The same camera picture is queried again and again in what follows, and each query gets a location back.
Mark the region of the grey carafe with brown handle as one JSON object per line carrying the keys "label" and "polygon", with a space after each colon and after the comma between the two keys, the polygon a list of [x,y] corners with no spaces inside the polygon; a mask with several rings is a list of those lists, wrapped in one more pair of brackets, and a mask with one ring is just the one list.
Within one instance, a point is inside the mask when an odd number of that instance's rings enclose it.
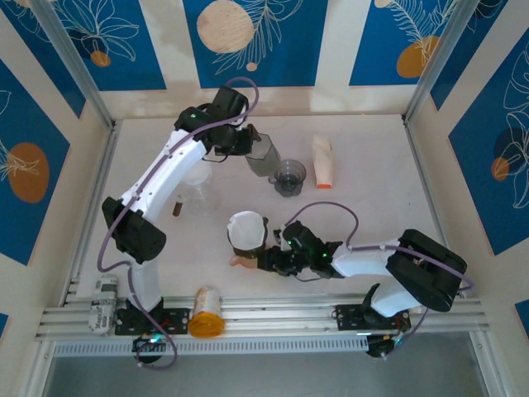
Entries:
{"label": "grey carafe with brown handle", "polygon": [[258,133],[245,160],[255,175],[268,177],[279,167],[281,156],[269,135]]}

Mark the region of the smoke grey plastic dripper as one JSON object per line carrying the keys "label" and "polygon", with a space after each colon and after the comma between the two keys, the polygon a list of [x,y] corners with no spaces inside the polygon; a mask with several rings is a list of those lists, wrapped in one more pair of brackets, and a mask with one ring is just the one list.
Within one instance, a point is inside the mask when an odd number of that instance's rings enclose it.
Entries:
{"label": "smoke grey plastic dripper", "polygon": [[307,171],[298,160],[283,160],[276,171],[268,177],[268,182],[274,186],[282,197],[291,198],[300,195]]}

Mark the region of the clear plastic dripper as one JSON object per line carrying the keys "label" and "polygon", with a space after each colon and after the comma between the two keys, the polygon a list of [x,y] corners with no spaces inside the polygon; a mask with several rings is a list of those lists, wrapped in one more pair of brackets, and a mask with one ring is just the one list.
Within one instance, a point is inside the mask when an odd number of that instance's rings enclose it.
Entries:
{"label": "clear plastic dripper", "polygon": [[189,184],[185,184],[182,180],[182,183],[189,189],[203,189],[203,188],[206,188],[207,186],[209,186],[212,182],[212,173],[210,175],[210,177],[205,181],[203,182],[202,184],[198,184],[198,185],[189,185]]}

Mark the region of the clear carafe with brown handle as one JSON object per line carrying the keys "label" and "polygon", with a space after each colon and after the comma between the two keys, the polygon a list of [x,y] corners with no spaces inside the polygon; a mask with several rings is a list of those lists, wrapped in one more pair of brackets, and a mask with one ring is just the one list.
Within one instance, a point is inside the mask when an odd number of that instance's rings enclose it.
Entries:
{"label": "clear carafe with brown handle", "polygon": [[203,189],[189,189],[182,180],[176,189],[176,207],[181,213],[190,213],[195,216],[209,216],[219,204],[219,194],[214,182]]}

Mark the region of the coffee filter packet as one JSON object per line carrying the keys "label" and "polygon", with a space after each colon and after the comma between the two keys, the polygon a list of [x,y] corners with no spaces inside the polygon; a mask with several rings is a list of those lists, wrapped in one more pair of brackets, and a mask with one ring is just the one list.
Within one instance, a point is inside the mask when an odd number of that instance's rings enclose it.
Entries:
{"label": "coffee filter packet", "polygon": [[328,136],[314,135],[312,139],[312,162],[316,187],[331,189],[334,177],[334,155]]}

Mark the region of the orange pill bottle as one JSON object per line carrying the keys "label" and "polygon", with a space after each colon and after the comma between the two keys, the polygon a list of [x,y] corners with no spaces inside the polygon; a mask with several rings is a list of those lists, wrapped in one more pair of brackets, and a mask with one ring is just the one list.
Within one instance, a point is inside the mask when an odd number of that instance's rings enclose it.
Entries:
{"label": "orange pill bottle", "polygon": [[218,337],[225,328],[221,297],[211,286],[203,286],[195,295],[192,317],[188,329],[192,337]]}

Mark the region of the black right controller board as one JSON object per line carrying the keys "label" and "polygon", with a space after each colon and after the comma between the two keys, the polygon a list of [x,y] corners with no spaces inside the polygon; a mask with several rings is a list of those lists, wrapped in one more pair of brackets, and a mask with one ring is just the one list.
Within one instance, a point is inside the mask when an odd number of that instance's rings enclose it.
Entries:
{"label": "black right controller board", "polygon": [[399,335],[372,335],[367,337],[368,351],[366,352],[373,358],[385,358],[398,345]]}

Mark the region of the black controller board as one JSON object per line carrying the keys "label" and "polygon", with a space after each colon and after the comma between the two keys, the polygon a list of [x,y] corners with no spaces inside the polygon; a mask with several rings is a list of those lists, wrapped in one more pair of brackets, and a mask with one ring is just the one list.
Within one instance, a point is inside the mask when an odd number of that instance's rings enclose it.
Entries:
{"label": "black controller board", "polygon": [[372,335],[367,337],[368,351],[366,352],[373,358],[385,358],[398,345],[399,335]]}
{"label": "black controller board", "polygon": [[132,342],[131,350],[139,354],[165,352],[165,340],[160,334],[142,335]]}

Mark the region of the black left controller board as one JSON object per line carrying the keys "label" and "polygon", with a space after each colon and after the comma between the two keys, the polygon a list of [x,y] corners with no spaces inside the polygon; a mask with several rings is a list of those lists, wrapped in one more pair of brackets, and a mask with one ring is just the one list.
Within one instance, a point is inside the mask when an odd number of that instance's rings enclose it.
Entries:
{"label": "black left controller board", "polygon": [[132,342],[131,350],[139,354],[165,352],[165,340],[160,334],[142,335]]}

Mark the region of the white printed box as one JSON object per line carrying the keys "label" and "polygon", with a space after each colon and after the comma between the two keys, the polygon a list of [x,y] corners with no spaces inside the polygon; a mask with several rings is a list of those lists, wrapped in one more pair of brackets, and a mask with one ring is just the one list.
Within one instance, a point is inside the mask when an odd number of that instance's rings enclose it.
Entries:
{"label": "white printed box", "polygon": [[118,278],[103,275],[95,284],[88,317],[89,330],[97,335],[107,334],[114,322],[117,306]]}

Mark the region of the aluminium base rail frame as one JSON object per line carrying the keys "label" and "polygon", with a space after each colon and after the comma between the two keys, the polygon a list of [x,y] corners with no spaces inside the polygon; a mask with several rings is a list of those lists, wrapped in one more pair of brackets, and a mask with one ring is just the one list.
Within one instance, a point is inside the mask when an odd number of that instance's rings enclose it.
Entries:
{"label": "aluminium base rail frame", "polygon": [[[360,294],[315,294],[287,298],[224,298],[223,337],[286,337],[336,335],[332,312],[338,304],[359,304]],[[69,297],[63,307],[44,309],[37,341],[97,340],[88,330],[89,302]],[[488,331],[490,325],[479,299],[456,299],[451,311],[429,312],[420,332]]]}

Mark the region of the aluminium side rail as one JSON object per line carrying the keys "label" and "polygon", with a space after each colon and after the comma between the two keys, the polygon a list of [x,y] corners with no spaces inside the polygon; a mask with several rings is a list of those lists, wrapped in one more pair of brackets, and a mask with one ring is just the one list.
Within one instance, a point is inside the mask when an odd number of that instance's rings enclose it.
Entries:
{"label": "aluminium side rail", "polygon": [[425,168],[422,163],[422,159],[420,156],[420,153],[417,148],[417,144],[412,136],[412,132],[410,128],[407,126],[406,123],[403,124],[404,131],[406,133],[408,145],[410,147],[410,150],[412,152],[412,157],[414,159],[415,166],[417,168],[417,173],[419,176],[419,179],[421,180],[422,184],[422,191],[424,193],[425,199],[427,201],[427,207],[429,209],[429,213],[431,215],[431,220],[434,225],[435,231],[433,233],[426,233],[423,232],[423,234],[428,235],[432,240],[435,240],[438,245],[446,246],[446,235],[443,232],[441,222],[439,219],[439,215],[436,211],[436,207],[433,201],[433,197],[431,194],[430,185],[427,178],[427,173],[425,171]]}
{"label": "aluminium side rail", "polygon": [[65,274],[63,288],[58,298],[58,305],[60,307],[63,307],[66,303],[72,280],[77,278],[81,272],[83,261],[93,234],[94,225],[98,217],[100,200],[102,198],[112,159],[117,147],[122,123],[122,119],[114,120],[112,122],[112,129],[108,133],[103,152],[96,164],[96,173],[94,174],[92,185],[88,190],[88,196],[81,211],[81,215],[83,216],[81,228],[79,230],[79,235],[74,241],[74,250],[69,260],[69,268]]}

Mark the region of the aluminium corner post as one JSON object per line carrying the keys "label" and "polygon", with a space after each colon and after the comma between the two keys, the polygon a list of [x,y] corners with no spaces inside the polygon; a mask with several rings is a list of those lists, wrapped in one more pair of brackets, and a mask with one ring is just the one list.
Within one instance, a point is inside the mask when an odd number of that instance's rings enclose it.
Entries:
{"label": "aluminium corner post", "polygon": [[464,32],[478,4],[479,0],[459,0],[457,2],[454,13],[446,23],[446,28],[441,34],[433,55],[427,62],[418,80],[417,86],[403,114],[403,125],[405,127],[409,127],[417,111],[427,99],[431,88],[437,81],[447,60],[450,58],[455,45]]}
{"label": "aluminium corner post", "polygon": [[47,0],[28,0],[37,21],[55,48],[66,69],[78,85],[84,97],[93,106],[103,124],[112,132],[115,121],[102,100],[98,87],[89,73],[85,63],[69,34],[62,25],[52,5]]}

